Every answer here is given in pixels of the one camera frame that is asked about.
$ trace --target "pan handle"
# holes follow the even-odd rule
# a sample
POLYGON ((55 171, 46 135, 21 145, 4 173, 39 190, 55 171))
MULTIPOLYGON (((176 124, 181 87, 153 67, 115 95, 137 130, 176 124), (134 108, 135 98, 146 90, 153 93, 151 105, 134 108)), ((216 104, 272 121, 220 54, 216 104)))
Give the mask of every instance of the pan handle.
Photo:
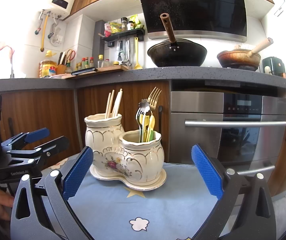
POLYGON ((264 41, 262 41, 260 44, 258 44, 254 49, 252 49, 249 52, 249 56, 251 57, 253 54, 259 53, 263 49, 266 49, 268 46, 272 45, 274 43, 273 39, 267 38, 264 41))
POLYGON ((169 18, 169 14, 168 13, 162 13, 160 15, 160 18, 161 18, 162 23, 164 25, 165 31, 167 32, 168 39, 169 39, 170 43, 175 43, 176 39, 174 36, 173 26, 172 26, 171 19, 169 18))

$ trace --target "oven control panel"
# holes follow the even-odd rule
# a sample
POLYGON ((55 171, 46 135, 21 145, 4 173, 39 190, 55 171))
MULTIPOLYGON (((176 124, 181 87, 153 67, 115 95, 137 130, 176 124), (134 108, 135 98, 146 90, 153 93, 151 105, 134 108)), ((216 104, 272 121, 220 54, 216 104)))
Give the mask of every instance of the oven control panel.
POLYGON ((224 93, 224 113, 261 114, 262 96, 224 93))

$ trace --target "yellow star print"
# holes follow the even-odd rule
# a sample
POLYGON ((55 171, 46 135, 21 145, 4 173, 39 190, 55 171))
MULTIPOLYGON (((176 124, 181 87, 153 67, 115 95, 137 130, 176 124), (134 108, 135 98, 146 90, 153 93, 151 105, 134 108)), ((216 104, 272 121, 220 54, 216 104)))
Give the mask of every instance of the yellow star print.
POLYGON ((144 194, 142 191, 138 191, 138 190, 135 190, 135 189, 131 189, 129 187, 124 187, 126 190, 128 190, 130 193, 127 195, 127 198, 128 197, 131 197, 131 196, 134 196, 134 195, 139 195, 143 198, 145 198, 144 194))

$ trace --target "gray countertop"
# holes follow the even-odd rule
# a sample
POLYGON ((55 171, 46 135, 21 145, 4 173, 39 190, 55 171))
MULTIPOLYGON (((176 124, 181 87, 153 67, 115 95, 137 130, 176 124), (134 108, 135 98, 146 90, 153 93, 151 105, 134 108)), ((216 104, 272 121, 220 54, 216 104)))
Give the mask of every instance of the gray countertop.
POLYGON ((286 89, 286 79, 254 71, 215 67, 168 67, 114 72, 77 80, 0 79, 0 92, 30 89, 77 89, 120 82, 170 79, 245 82, 286 89))

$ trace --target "range hood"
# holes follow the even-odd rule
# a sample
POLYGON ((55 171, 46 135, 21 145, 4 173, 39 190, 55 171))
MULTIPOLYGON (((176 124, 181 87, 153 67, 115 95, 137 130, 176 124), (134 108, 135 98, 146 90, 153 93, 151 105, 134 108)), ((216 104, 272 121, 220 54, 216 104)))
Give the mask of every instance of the range hood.
POLYGON ((159 16, 168 13, 177 38, 247 40, 244 0, 141 0, 141 3, 150 39, 167 37, 159 16))

